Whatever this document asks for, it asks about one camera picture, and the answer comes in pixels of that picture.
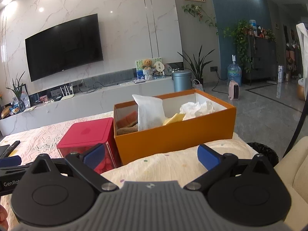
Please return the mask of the yellow sponge cloth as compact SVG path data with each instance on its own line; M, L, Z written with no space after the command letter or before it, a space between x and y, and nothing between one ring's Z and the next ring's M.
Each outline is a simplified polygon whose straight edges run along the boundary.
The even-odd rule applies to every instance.
M185 117L185 114L176 113L171 118L167 118L163 122L163 125L166 126L166 125L169 125L169 124L172 124L172 123L176 123L176 122L182 121L184 117Z

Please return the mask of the black wall television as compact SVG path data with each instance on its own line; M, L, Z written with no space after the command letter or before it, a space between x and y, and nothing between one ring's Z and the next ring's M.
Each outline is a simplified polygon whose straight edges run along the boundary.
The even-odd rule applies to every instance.
M31 81L103 60L98 14L43 30L25 39Z

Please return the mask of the white cloth bag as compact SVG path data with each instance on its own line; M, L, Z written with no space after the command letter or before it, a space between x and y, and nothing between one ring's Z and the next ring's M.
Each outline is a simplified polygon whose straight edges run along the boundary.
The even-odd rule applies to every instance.
M132 96L138 105L138 131L161 127L166 119L162 99L137 94Z

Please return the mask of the white marble tv console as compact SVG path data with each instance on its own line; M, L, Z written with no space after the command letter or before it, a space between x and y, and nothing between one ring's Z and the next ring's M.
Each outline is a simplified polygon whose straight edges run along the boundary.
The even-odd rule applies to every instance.
M131 81L91 93L77 93L71 99L40 104L31 111L2 119L1 133L7 136L63 121L106 113L112 111L117 103L131 101L133 94L157 96L173 92L173 80L168 77L140 84Z

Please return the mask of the cream fleece blanket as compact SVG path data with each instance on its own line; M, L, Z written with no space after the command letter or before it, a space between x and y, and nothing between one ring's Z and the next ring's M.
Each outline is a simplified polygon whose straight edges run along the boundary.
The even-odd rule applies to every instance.
M239 137L206 143L220 154L232 153L251 159L257 153ZM159 153L130 162L101 174L119 188L130 182L164 182L176 180L181 187L207 172L197 157L197 146L169 153Z

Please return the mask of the dark cabinet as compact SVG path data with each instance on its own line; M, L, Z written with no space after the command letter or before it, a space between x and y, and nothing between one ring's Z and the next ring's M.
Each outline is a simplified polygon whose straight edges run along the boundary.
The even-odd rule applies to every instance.
M247 56L251 62L247 65L249 72L244 73L243 80L248 83L259 81L277 81L276 43L249 35Z

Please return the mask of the blue-grey trash can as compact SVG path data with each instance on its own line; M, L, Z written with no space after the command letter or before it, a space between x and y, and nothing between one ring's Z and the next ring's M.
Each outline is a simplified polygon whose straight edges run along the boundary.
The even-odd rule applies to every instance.
M192 73L189 70L178 70L172 74L174 91L181 92L192 89Z

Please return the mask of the potted plant on console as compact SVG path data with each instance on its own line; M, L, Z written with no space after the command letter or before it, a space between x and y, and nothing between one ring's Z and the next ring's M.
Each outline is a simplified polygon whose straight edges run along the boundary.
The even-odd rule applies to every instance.
M24 102L21 99L21 94L23 92L23 85L24 84L20 81L21 81L21 78L23 77L23 75L24 75L24 72L22 73L22 75L19 78L16 77L15 80L12 80L12 83L13 83L12 88L6 87L6 89L12 91L15 94L15 96L18 100L18 107L19 107L20 112L23 112L26 109Z

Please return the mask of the hanging ivy on cabinet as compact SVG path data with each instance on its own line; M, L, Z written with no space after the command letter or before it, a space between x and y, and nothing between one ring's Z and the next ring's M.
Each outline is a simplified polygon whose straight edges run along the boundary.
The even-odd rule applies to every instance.
M232 28L223 30L224 37L231 37L235 45L236 56L242 69L251 71L251 58L248 56L250 24L246 20L239 20Z

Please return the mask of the white tissue paper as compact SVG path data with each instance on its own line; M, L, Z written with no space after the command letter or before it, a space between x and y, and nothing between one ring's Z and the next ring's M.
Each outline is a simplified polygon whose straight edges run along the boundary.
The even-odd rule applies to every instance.
M214 113L215 109L211 102L206 101L204 103L188 102L180 107L180 114L184 114L183 120L193 119L200 116Z

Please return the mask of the black remote control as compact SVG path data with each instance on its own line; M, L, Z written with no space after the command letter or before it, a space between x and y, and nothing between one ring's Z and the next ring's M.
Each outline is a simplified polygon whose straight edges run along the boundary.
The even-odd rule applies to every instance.
M7 158L10 156L10 154L14 151L15 148L17 148L17 146L20 144L20 141L15 141L13 144L11 144L9 146L9 148L7 148L5 150L5 152L0 156L1 159L3 158Z

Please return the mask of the red gift box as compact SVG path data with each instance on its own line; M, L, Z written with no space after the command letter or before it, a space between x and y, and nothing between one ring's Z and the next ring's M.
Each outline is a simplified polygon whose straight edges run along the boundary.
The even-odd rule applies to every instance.
M105 157L95 169L97 173L102 174L123 165L115 143L111 117L73 124L56 147L65 157L71 152L83 153L99 143L105 144Z

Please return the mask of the teddy bear bouquet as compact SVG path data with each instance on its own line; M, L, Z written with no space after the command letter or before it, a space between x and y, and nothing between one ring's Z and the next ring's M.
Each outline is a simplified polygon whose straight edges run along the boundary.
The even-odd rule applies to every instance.
M144 80L150 81L153 80L153 67L152 67L152 60L145 59L142 61L142 73L144 75Z

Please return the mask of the orange cardboard box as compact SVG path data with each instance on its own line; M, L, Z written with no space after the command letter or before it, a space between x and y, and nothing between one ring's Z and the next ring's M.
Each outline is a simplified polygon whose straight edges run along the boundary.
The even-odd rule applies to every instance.
M186 90L159 96L166 117L172 117L187 102L210 102L214 112L197 118L171 123L126 135L115 134L124 165L158 153L184 150L203 143L233 136L236 108L199 90Z

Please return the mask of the floor potted plant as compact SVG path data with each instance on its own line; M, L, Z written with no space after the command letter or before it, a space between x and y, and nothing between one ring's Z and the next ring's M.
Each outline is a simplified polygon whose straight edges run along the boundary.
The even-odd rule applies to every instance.
M212 49L207 54L202 55L203 46L200 46L198 55L193 54L192 57L188 55L184 50L182 50L182 54L178 52L178 54L183 58L184 61L186 61L189 65L189 70L194 75L194 78L200 82L201 85L204 84L204 68L213 62L213 60L206 60L206 58L211 55L212 52L215 51L215 49Z

